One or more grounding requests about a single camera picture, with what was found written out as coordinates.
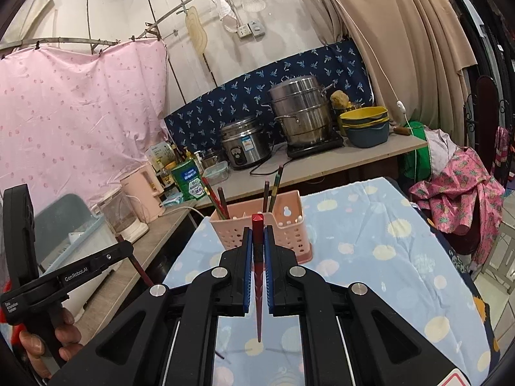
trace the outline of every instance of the dish rack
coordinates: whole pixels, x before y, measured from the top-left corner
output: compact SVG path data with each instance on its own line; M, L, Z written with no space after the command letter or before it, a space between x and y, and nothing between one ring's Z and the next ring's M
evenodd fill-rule
M241 237L245 227L252 227L252 214L262 213L263 199L228 205L231 219L221 220L216 211L210 222L226 250L241 246ZM313 248L307 236L307 227L302 213L302 204L298 190L278 194L274 212L263 213L265 225L272 225L277 245L293 250L297 262L303 264L311 261Z

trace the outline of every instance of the kitchen counter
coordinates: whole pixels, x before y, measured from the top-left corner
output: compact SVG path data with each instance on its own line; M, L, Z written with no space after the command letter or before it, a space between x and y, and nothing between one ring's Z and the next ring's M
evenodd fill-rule
M195 202L184 202L180 206L194 207ZM188 209L180 209L148 224L148 232L134 243L134 255L144 269L147 269L189 212ZM84 314L76 323L82 334L81 344L88 343L97 332L105 328L139 278L128 259L123 260L122 265L106 277L89 299Z
M290 186L302 181L316 179L321 176L337 173L338 171L384 160L385 158L405 154L406 152L425 146L427 146L426 141L414 136L391 134L387 142L377 145L376 147L362 149L346 146L300 158L290 162L284 167L281 187L284 188L285 186ZM266 173L274 171L279 165L289 160L286 154L286 144L280 146L278 149L276 146L274 149L277 150L274 155L263 163L256 172ZM274 175L250 176L250 169L251 168L239 171L231 170L229 178L213 186L213 189L216 191L218 187L223 187L223 192L228 202L263 193L266 179L269 179L271 189L274 183ZM211 206L211 202L207 197L199 200L196 205L197 208L207 206Z

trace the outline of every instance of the floor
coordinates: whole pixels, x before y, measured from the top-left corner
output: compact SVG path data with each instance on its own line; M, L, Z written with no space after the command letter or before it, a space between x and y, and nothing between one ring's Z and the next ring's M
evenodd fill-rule
M515 192L504 200L503 221L515 227ZM492 264L499 265L511 241L510 237L503 235L495 249ZM501 349L501 357L515 338L515 292L508 295L506 289L480 274L475 281L484 301L490 305L492 326L495 338Z

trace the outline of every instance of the stainless steel pot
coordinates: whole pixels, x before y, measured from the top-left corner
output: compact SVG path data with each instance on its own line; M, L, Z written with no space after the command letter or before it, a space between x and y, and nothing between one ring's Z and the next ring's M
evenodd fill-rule
M269 90L288 145L308 147L330 139L332 118L326 97L330 87L322 87L314 76L304 76Z
M221 142L232 168L248 167L270 154L263 127L249 116L222 127Z

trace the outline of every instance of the human hand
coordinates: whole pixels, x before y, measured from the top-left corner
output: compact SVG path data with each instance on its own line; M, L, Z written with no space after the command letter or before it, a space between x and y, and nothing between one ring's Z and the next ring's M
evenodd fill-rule
M73 315L65 308L63 308L63 321L64 325L56 328L56 338L62 344L65 344L64 347L59 349L59 355L64 361L69 361L71 357L75 356L82 349L82 346L78 344L81 339L81 334L73 325ZM40 358L45 352L43 342L37 336L27 331L22 331L20 332L20 343L27 351L30 363L33 365L36 373L43 379L50 379L52 375Z

